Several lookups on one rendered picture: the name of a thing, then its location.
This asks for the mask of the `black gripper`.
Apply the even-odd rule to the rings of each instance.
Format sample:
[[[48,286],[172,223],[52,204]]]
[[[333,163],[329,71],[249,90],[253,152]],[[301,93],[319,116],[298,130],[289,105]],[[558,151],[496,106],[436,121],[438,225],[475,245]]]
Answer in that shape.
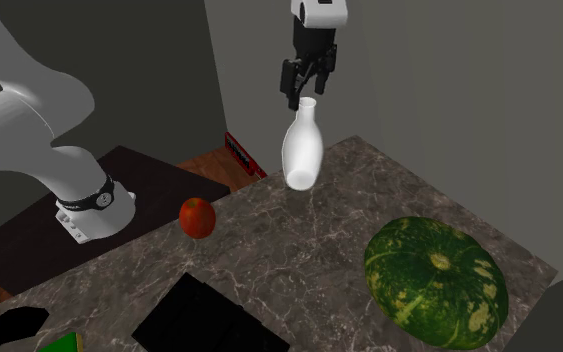
[[[335,29],[306,28],[298,17],[294,17],[292,43],[296,59],[283,61],[280,80],[280,91],[288,99],[288,108],[292,111],[299,108],[300,94],[313,76],[314,63],[311,61],[317,59],[314,92],[324,94],[326,82],[336,67],[335,34]]]

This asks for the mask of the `white vase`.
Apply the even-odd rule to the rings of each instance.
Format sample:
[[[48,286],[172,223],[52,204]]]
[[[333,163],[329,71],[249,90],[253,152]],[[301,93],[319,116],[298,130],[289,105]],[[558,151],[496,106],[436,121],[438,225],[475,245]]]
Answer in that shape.
[[[299,99],[295,120],[282,144],[282,170],[286,184],[293,190],[306,191],[318,178],[323,159],[323,139],[315,121],[317,101]]]

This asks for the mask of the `red flat box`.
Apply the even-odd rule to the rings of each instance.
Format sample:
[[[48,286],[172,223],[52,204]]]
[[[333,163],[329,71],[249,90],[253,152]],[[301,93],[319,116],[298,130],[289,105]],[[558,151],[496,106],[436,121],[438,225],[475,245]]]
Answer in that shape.
[[[226,132],[224,136],[225,148],[249,176],[257,176],[259,179],[263,179],[267,176],[266,172],[229,132]]]

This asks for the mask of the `dark robot stand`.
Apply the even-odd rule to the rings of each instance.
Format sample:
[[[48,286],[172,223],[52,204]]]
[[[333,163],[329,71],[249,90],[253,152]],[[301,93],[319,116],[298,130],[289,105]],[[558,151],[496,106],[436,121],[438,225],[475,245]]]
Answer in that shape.
[[[140,152],[117,146],[98,163],[136,195],[131,223],[106,239],[78,244],[56,220],[48,194],[0,226],[0,287],[18,295],[70,269],[176,220],[182,204],[198,197],[216,201],[228,186]]]

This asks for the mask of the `red apple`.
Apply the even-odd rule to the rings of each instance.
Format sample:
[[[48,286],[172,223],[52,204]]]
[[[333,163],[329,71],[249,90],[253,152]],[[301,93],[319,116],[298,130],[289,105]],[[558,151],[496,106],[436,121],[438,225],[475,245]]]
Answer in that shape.
[[[202,198],[190,198],[181,206],[179,224],[191,238],[203,239],[214,230],[216,214],[213,206]]]

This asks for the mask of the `green pumpkin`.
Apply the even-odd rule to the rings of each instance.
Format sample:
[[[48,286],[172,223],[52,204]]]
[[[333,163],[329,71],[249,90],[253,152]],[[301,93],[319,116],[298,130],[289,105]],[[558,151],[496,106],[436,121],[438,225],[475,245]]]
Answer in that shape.
[[[507,321],[504,274],[470,235],[426,217],[384,225],[364,251],[367,287],[381,311],[435,347],[473,350]]]

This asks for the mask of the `black flat box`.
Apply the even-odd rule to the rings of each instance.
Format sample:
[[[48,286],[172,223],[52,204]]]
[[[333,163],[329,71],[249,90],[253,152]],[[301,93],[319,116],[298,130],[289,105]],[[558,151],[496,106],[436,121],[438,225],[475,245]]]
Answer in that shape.
[[[184,273],[132,333],[147,352],[289,352],[244,308]]]

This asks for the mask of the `green book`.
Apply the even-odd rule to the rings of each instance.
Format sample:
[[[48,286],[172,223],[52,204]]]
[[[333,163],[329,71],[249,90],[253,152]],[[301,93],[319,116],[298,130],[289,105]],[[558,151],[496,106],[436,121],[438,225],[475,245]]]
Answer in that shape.
[[[82,336],[76,332],[68,333],[38,352],[84,352]]]

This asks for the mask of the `black irregular object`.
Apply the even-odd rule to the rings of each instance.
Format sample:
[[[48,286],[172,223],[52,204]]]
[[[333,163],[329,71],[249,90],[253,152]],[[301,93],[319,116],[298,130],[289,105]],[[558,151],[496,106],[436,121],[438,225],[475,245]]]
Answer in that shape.
[[[0,346],[35,336],[50,313],[45,308],[22,306],[0,315]]]

